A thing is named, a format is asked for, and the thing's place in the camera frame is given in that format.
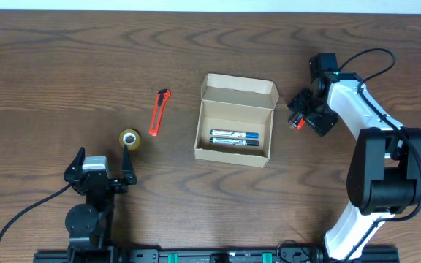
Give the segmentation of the yellow tape roll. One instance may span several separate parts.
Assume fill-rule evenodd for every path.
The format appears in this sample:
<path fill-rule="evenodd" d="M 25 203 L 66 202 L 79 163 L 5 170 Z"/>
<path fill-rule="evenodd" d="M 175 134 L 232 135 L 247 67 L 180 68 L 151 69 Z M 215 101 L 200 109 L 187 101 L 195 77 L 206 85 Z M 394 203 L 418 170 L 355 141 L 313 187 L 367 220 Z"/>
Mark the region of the yellow tape roll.
<path fill-rule="evenodd" d="M 141 143 L 140 134 L 134 129 L 123 130 L 120 133 L 119 142 L 121 147 L 126 146 L 128 150 L 136 150 Z"/>

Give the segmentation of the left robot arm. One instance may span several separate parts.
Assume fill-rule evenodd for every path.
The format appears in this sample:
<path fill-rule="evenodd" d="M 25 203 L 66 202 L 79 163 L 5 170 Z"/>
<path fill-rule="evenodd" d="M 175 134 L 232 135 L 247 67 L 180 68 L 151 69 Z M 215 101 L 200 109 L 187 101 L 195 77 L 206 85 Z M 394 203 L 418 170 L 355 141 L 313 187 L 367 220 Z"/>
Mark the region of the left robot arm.
<path fill-rule="evenodd" d="M 127 259 L 111 240 L 115 196 L 127 193 L 128 186 L 137 183 L 127 147 L 123 149 L 121 171 L 122 177 L 111 178 L 107 158 L 87 157 L 85 148 L 80 148 L 65 170 L 64 180 L 86 198 L 83 204 L 74 206 L 65 218 L 70 262 L 117 262 Z"/>

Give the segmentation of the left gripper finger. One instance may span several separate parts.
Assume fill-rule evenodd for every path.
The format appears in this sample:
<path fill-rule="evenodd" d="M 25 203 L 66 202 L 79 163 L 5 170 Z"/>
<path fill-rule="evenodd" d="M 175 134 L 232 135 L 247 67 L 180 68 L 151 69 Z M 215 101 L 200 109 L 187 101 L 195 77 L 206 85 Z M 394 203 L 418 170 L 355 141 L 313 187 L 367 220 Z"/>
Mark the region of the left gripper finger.
<path fill-rule="evenodd" d="M 123 148 L 121 171 L 126 179 L 134 179 L 134 168 L 129 158 L 129 149 L 126 145 Z"/>
<path fill-rule="evenodd" d="M 81 147 L 77 152 L 76 157 L 64 172 L 65 180 L 75 180 L 76 177 L 82 173 L 82 165 L 85 160 L 85 148 Z"/>

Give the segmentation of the red and black stapler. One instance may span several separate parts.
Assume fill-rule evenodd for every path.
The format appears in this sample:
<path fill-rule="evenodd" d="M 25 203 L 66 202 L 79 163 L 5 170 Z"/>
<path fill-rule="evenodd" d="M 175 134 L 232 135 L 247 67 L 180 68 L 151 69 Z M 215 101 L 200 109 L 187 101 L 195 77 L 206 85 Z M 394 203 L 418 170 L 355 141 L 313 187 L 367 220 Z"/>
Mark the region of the red and black stapler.
<path fill-rule="evenodd" d="M 305 123 L 304 115 L 302 113 L 292 113 L 289 117 L 288 123 L 291 129 L 301 129 Z"/>

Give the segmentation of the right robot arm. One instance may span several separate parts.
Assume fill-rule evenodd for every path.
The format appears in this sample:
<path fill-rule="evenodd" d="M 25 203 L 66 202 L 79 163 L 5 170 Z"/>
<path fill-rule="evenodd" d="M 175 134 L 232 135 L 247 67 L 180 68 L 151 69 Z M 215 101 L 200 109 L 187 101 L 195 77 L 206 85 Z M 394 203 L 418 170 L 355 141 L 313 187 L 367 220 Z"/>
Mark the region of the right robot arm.
<path fill-rule="evenodd" d="M 294 262 L 399 262 L 397 248 L 369 246 L 387 222 L 408 221 L 421 211 L 421 129 L 407 128 L 369 94 L 356 72 L 335 53 L 309 60 L 310 88 L 288 105 L 294 129 L 310 126 L 320 137 L 343 121 L 356 140 L 346 178 L 349 202 L 318 246 L 294 244 Z"/>

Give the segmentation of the blue marker pen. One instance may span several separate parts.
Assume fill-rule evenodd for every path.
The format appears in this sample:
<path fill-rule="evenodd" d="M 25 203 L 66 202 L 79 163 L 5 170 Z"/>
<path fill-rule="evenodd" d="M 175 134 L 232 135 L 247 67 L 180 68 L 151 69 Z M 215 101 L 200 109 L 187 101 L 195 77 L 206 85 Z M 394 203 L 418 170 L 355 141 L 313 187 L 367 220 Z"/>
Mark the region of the blue marker pen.
<path fill-rule="evenodd" d="M 221 137 L 247 138 L 247 139 L 259 138 L 259 134 L 254 133 L 254 132 L 230 131 L 230 130 L 219 130 L 219 129 L 211 129 L 210 135 L 221 136 Z"/>

